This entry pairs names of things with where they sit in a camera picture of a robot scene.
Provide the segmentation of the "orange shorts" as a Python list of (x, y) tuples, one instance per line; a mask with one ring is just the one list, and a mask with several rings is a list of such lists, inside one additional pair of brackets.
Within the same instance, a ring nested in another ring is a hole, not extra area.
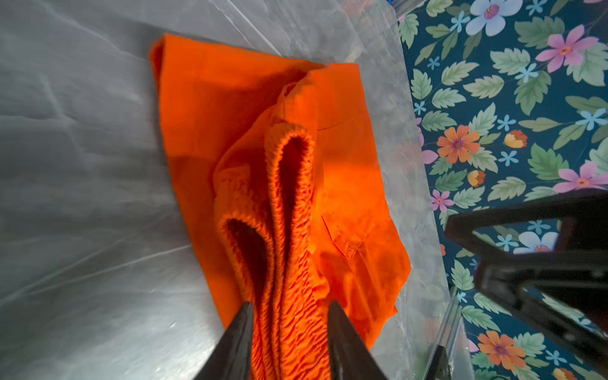
[(174, 192), (220, 318), (253, 305), (253, 378), (330, 378), (329, 305), (371, 348), (411, 272), (359, 67), (170, 34), (150, 62)]

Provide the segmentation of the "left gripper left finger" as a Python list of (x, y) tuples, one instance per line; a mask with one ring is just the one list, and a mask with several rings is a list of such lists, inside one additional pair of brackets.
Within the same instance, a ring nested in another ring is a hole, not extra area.
[(250, 378), (254, 308), (244, 302), (194, 380)]

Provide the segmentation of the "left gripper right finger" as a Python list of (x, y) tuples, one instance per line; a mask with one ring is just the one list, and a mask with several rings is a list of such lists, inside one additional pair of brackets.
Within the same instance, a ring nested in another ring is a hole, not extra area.
[(332, 380), (387, 380), (343, 308), (328, 309), (328, 346)]

